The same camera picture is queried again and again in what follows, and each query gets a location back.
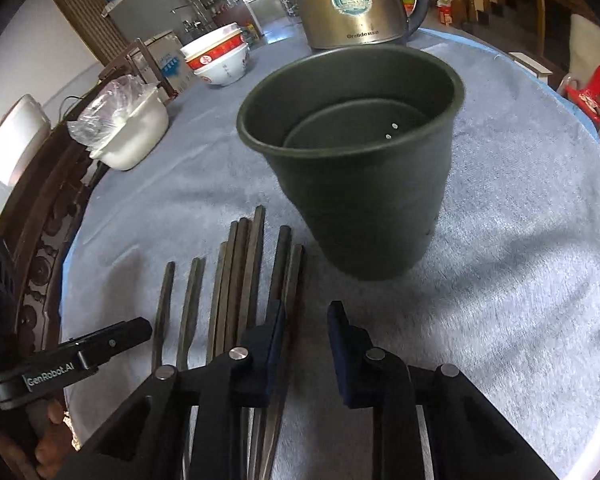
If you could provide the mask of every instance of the gray tablecloth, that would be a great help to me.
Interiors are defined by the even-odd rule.
[[[458,365],[542,458],[565,476],[600,420],[600,146],[540,83],[503,56],[419,32],[411,46],[466,85],[436,235],[391,282],[361,283],[325,261],[264,159],[235,131],[264,76],[309,54],[294,38],[253,52],[227,88],[193,86],[169,106],[164,139],[133,170],[109,171],[89,202],[64,284],[63,338],[144,316],[153,321],[164,265],[176,279],[165,362],[174,362],[194,256],[206,256],[191,367],[204,361],[220,243],[232,220],[267,207],[259,314],[278,227],[306,246],[299,338],[275,479],[370,477],[371,418],[336,387],[326,307],[408,364]],[[405,75],[405,84],[415,84]],[[150,344],[68,388],[84,440],[150,372]]]

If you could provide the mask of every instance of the gold kettle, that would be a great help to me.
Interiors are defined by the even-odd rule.
[[[416,0],[410,16],[402,0],[297,0],[309,45],[315,49],[400,41],[427,15],[429,0]]]

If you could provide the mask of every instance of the brown corrugated curtain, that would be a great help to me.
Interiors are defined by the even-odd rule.
[[[109,18],[102,17],[106,0],[53,1],[104,66],[126,47],[126,41],[116,25]]]

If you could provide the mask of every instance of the green plastic object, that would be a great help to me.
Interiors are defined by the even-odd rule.
[[[429,246],[463,101],[459,75],[434,56],[352,46],[269,75],[242,103],[237,130],[327,259],[359,279],[385,280]]]

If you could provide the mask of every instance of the metal screw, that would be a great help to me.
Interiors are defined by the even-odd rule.
[[[376,348],[374,346],[373,348],[367,350],[365,352],[365,355],[367,359],[371,359],[372,361],[382,361],[386,354],[384,353],[384,350],[382,350],[381,348]]]
[[[242,359],[246,358],[247,355],[249,355],[249,351],[242,346],[237,346],[229,350],[229,357],[234,361],[241,361]]]
[[[446,377],[456,377],[460,373],[456,365],[445,364],[440,367],[440,371]]]
[[[165,379],[173,377],[174,373],[176,373],[176,369],[173,366],[163,365],[155,371],[154,375],[156,376],[156,378],[163,381]]]

